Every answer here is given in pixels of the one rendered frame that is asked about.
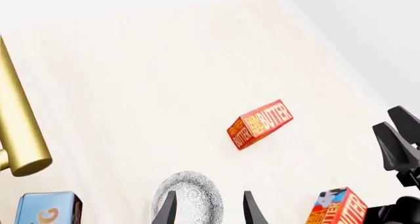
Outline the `red butter box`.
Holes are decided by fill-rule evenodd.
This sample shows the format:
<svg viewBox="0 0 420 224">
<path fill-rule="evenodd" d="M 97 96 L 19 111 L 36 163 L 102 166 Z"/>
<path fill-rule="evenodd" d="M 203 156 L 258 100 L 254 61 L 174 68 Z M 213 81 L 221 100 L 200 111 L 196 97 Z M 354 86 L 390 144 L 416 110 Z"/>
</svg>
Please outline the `red butter box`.
<svg viewBox="0 0 420 224">
<path fill-rule="evenodd" d="M 348 187 L 321 192 L 305 224 L 363 224 L 368 207 Z"/>
<path fill-rule="evenodd" d="M 227 129 L 238 150 L 243 150 L 293 120 L 281 99 L 241 115 Z"/>
</svg>

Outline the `blue printed food box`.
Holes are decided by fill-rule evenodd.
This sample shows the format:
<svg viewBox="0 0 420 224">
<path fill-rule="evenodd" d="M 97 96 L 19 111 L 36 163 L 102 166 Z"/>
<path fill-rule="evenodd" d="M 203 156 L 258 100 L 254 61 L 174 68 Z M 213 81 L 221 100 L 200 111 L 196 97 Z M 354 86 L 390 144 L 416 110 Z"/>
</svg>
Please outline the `blue printed food box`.
<svg viewBox="0 0 420 224">
<path fill-rule="evenodd" d="M 83 203 L 74 192 L 24 194 L 14 224 L 81 224 Z"/>
</svg>

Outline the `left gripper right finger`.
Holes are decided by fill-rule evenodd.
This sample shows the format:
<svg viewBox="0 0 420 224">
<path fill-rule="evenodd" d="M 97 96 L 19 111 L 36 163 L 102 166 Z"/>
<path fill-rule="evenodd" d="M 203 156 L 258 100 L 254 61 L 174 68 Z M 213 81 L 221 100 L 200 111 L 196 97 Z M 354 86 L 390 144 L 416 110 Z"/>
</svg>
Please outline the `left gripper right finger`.
<svg viewBox="0 0 420 224">
<path fill-rule="evenodd" d="M 260 211 L 251 191 L 243 193 L 243 213 L 245 224 L 269 224 Z"/>
</svg>

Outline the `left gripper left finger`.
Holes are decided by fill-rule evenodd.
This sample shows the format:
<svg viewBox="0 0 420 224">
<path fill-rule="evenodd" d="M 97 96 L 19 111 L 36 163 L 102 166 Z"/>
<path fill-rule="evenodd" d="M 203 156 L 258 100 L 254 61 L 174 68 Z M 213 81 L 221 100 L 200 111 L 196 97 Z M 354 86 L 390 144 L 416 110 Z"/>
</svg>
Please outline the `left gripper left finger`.
<svg viewBox="0 0 420 224">
<path fill-rule="evenodd" d="M 168 192 L 162 207 L 153 220 L 153 224 L 174 224 L 177 212 L 177 196 L 175 191 Z"/>
</svg>

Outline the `patterned black and white bowl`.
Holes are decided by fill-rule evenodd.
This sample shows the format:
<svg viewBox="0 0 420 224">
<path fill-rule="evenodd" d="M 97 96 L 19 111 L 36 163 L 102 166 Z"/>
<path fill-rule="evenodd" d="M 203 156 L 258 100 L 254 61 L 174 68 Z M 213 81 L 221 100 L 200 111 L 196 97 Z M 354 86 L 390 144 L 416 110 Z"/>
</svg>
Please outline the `patterned black and white bowl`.
<svg viewBox="0 0 420 224">
<path fill-rule="evenodd" d="M 222 224 L 224 206 L 214 182 L 193 171 L 172 174 L 159 186 L 151 204 L 151 219 L 163 205 L 167 194 L 177 195 L 175 224 Z"/>
</svg>

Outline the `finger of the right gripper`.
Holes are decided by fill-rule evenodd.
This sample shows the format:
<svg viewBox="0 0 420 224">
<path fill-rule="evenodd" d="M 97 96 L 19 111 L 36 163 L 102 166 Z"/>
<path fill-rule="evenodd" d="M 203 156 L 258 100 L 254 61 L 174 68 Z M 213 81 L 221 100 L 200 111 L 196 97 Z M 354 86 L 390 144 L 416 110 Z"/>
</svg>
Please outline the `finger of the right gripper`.
<svg viewBox="0 0 420 224">
<path fill-rule="evenodd" d="M 420 146 L 420 119 L 402 106 L 388 109 L 388 116 L 399 134 L 411 145 Z"/>
<path fill-rule="evenodd" d="M 389 123 L 372 127 L 387 171 L 408 171 L 420 167 L 420 150 L 409 144 Z"/>
</svg>

